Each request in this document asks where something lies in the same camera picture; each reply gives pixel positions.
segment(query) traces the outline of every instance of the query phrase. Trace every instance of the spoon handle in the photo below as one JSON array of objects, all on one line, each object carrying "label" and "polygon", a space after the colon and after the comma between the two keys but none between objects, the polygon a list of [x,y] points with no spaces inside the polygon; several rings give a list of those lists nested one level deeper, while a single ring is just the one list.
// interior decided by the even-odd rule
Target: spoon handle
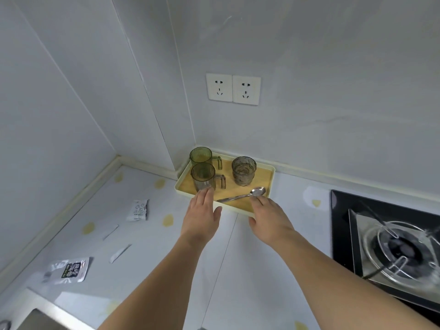
[{"label": "spoon handle", "polygon": [[235,200],[235,199],[240,199],[240,198],[245,198],[245,197],[248,197],[249,196],[249,194],[244,194],[244,195],[242,195],[242,196],[235,196],[235,197],[230,197],[230,198],[223,198],[223,199],[219,199],[219,200],[216,200],[217,202],[221,202],[221,203],[224,203],[224,202],[227,202],[227,201],[231,201],[231,200]]}]

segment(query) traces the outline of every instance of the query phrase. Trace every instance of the mug handle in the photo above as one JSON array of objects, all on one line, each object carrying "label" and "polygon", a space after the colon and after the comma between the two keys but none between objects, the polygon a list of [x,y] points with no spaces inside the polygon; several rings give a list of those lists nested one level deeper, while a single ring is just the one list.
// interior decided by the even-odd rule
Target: mug handle
[{"label": "mug handle", "polygon": [[220,178],[221,179],[221,188],[225,189],[226,188],[226,177],[224,175],[216,174],[215,178]]},{"label": "mug handle", "polygon": [[222,165],[221,157],[220,157],[220,156],[213,156],[213,157],[212,157],[212,160],[216,160],[216,161],[218,162],[218,164],[219,164],[219,170],[223,169],[223,165]]}]

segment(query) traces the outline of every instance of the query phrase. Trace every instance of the countertop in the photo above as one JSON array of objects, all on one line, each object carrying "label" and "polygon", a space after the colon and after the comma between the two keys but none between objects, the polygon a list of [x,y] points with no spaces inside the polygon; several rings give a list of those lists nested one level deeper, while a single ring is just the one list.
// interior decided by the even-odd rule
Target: countertop
[{"label": "countertop", "polygon": [[[177,194],[174,184],[171,179],[121,167],[0,295],[0,319],[8,318],[8,305],[29,287],[97,328],[177,240],[190,198]],[[330,189],[408,205],[275,173],[271,198],[283,207],[295,229],[329,256]],[[135,199],[150,199],[147,221],[125,220]],[[116,224],[118,229],[103,241]],[[110,264],[110,257],[128,244],[131,247]],[[93,261],[84,282],[41,282],[50,262],[89,256]],[[223,210],[220,227],[200,257],[191,288],[184,329],[200,327],[319,329],[284,262],[252,234],[247,217],[228,210]]]}]

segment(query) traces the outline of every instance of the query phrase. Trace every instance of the glass mug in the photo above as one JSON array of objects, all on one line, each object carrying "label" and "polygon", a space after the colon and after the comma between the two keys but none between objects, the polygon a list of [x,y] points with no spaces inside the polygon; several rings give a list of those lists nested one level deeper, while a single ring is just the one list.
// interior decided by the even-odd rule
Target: glass mug
[{"label": "glass mug", "polygon": [[232,161],[232,175],[234,176],[234,182],[245,187],[249,185],[256,171],[256,162],[254,159],[247,156],[240,156]]},{"label": "glass mug", "polygon": [[218,162],[219,170],[223,168],[221,157],[220,156],[212,156],[212,151],[206,147],[197,147],[191,150],[190,153],[191,164],[196,165],[197,163],[207,162],[212,164],[213,160]]},{"label": "glass mug", "polygon": [[196,191],[206,187],[213,187],[216,189],[216,179],[221,179],[221,188],[226,188],[226,177],[224,175],[216,174],[214,166],[210,163],[197,163],[191,169],[191,177],[194,182]]}]

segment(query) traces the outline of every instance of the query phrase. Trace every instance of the hand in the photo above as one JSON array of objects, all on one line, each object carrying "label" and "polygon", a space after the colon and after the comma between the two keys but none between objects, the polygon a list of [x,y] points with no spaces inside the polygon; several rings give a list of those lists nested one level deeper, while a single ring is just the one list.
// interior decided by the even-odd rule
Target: hand
[{"label": "hand", "polygon": [[273,247],[276,241],[295,231],[283,209],[272,199],[250,197],[250,203],[255,213],[255,219],[249,217],[250,228],[267,245]]},{"label": "hand", "polygon": [[184,217],[181,238],[186,238],[190,243],[200,244],[204,247],[214,236],[219,227],[222,207],[212,212],[214,202],[214,189],[205,188],[197,192],[191,199],[187,213]]}]

